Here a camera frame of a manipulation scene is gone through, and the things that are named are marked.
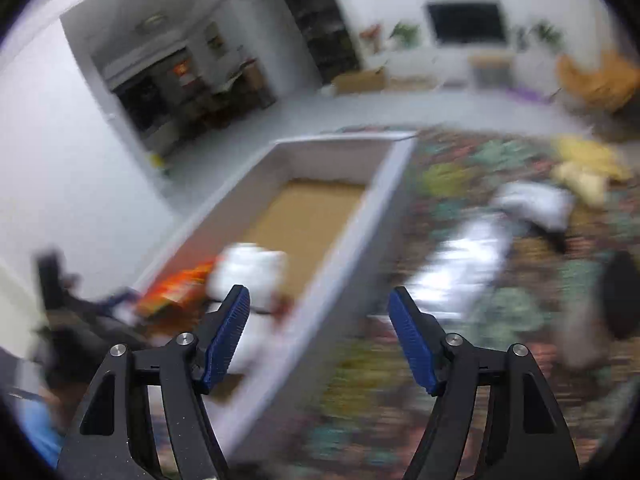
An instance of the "blue gripper pad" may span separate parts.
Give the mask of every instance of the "blue gripper pad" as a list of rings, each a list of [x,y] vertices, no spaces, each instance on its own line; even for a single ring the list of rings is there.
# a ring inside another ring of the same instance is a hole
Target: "blue gripper pad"
[[[414,380],[431,395],[437,395],[442,382],[436,370],[442,366],[441,340],[444,330],[430,314],[423,314],[403,286],[389,296],[389,318],[404,352]]]
[[[234,290],[236,287],[240,286],[241,285],[235,285],[234,288],[231,289],[231,292],[229,292],[229,295],[220,306],[219,312],[223,312],[223,309],[226,307],[225,303],[227,300],[231,300],[230,296],[235,293]],[[242,330],[244,330],[246,320],[249,317],[250,298],[249,290],[246,287],[242,286],[232,301],[233,304],[226,311],[225,318],[222,320],[215,338],[212,339],[207,347],[206,365],[201,380],[202,387],[206,392],[219,383],[225,376],[234,352],[236,351],[236,347],[238,346],[238,341],[242,335]]]

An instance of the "framed picture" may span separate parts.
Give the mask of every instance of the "framed picture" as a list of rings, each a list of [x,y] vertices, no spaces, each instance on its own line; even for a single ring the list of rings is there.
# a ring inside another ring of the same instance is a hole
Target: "framed picture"
[[[216,22],[211,22],[207,25],[207,28],[204,29],[204,38],[216,58],[220,59],[226,54],[225,40],[220,36]]]

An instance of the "floral tablecloth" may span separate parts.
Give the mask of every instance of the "floral tablecloth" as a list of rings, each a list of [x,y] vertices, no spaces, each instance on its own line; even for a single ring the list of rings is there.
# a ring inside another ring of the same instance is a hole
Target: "floral tablecloth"
[[[357,128],[376,131],[407,128]],[[469,208],[484,207],[500,184],[517,179],[550,182],[555,164],[548,142],[522,137],[423,130],[410,168],[415,201],[407,215],[401,257],[390,276],[401,285]],[[616,342],[608,358],[587,372],[565,369],[554,326],[563,306],[588,297],[602,266],[618,249],[640,255],[640,187],[634,178],[610,190],[607,208],[577,205],[568,253],[522,232],[498,280],[465,323],[445,325],[476,346],[505,350],[526,344],[556,394],[578,458],[585,462],[628,401],[640,371],[640,338]],[[369,316],[362,333],[345,341],[322,401],[310,406],[279,460],[287,479],[400,479],[420,441],[434,399],[414,383],[395,333],[383,317]],[[473,473],[482,440],[488,388],[476,409],[458,473]]]

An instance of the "yellow cloth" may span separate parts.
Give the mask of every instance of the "yellow cloth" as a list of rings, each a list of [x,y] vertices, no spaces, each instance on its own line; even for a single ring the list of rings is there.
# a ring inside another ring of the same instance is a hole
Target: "yellow cloth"
[[[607,177],[592,173],[575,162],[564,162],[551,171],[551,177],[567,186],[589,207],[602,209],[607,199]]]
[[[640,68],[617,52],[603,52],[602,66],[596,72],[584,72],[569,56],[560,56],[556,75],[564,90],[587,104],[614,112],[622,108],[640,88]]]
[[[592,173],[621,182],[629,180],[632,176],[629,169],[620,164],[618,154],[611,147],[596,140],[564,135],[555,140],[555,146],[562,160],[574,162]]]

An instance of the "light blue fabric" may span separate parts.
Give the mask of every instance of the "light blue fabric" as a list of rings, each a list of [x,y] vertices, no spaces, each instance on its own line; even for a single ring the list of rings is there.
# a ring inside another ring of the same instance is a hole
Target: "light blue fabric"
[[[55,469],[63,438],[53,427],[46,404],[37,400],[22,400],[19,423],[31,445]]]

